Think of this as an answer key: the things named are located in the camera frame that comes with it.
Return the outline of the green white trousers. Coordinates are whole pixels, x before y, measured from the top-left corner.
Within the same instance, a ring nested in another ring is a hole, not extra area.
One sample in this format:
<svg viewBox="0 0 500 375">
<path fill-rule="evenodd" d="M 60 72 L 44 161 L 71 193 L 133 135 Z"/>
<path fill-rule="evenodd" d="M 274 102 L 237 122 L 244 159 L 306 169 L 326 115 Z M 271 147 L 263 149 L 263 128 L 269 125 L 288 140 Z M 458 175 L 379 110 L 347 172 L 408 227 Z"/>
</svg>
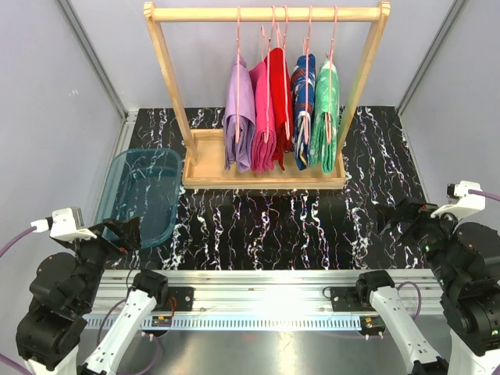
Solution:
<svg viewBox="0 0 500 375">
<path fill-rule="evenodd" d="M 333 171 L 337 152 L 340 117 L 340 85 L 336 66 L 327 59 L 316 77 L 314 121 L 309 154 L 310 166 L 321 165 L 322 172 Z"/>
</svg>

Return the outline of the pink wire hanger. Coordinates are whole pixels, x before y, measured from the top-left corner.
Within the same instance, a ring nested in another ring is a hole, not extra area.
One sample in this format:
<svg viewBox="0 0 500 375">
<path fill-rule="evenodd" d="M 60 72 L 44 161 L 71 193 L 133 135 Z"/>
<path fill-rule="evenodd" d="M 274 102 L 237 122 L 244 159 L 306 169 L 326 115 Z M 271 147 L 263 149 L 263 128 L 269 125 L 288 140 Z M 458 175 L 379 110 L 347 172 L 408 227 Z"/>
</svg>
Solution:
<svg viewBox="0 0 500 375">
<path fill-rule="evenodd" d="M 332 115 L 331 115 L 331 110 L 332 110 L 332 94 L 331 94 L 332 78 L 331 78 L 331 72 L 333 69 L 335 39 L 336 39 L 337 29 L 338 29 L 338 7 L 335 6 L 334 7 L 334 28 L 333 28 L 332 38 L 330 41 L 330 54 L 329 54 L 328 110 L 327 110 L 327 113 L 325 114 L 325 126 L 326 126 L 326 135 L 327 135 L 327 143 L 328 144 L 331 143 L 331 139 L 332 139 Z"/>
</svg>

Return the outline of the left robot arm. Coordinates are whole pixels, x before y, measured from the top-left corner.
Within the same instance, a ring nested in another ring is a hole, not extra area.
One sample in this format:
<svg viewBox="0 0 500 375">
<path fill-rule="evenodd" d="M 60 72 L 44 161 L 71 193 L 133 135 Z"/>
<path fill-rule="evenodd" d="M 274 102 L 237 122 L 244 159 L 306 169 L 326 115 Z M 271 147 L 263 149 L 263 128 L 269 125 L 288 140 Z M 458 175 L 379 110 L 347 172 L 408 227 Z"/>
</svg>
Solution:
<svg viewBox="0 0 500 375">
<path fill-rule="evenodd" d="M 93 309 L 111 254 L 141 247 L 141 221 L 107 219 L 85 228 L 72 209 L 35 222 L 38 232 L 66 248 L 46 258 L 30 284 L 33 298 L 16 331 L 19 355 L 33 374 L 114 374 L 121 359 L 157 305 L 168 299 L 168 280 L 151 270 L 135 276 L 123 308 L 95 350 L 77 364 L 80 336 Z"/>
</svg>

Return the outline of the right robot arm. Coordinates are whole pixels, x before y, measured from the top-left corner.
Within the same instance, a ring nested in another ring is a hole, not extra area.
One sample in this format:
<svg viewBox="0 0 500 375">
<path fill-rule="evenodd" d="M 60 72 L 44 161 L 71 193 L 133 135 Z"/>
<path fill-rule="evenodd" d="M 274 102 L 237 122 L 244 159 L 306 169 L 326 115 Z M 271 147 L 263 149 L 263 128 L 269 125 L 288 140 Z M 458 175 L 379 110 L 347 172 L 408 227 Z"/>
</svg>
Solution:
<svg viewBox="0 0 500 375">
<path fill-rule="evenodd" d="M 384 321 L 409 374 L 499 372 L 499 235 L 485 225 L 460 221 L 483 208 L 438 207 L 414 198 L 376 206 L 380 233 L 407 224 L 398 241 L 415 245 L 430 267 L 442 290 L 440 304 L 452 338 L 451 357 L 445 360 L 406 311 L 388 271 L 360 274 L 359 300 Z"/>
</svg>

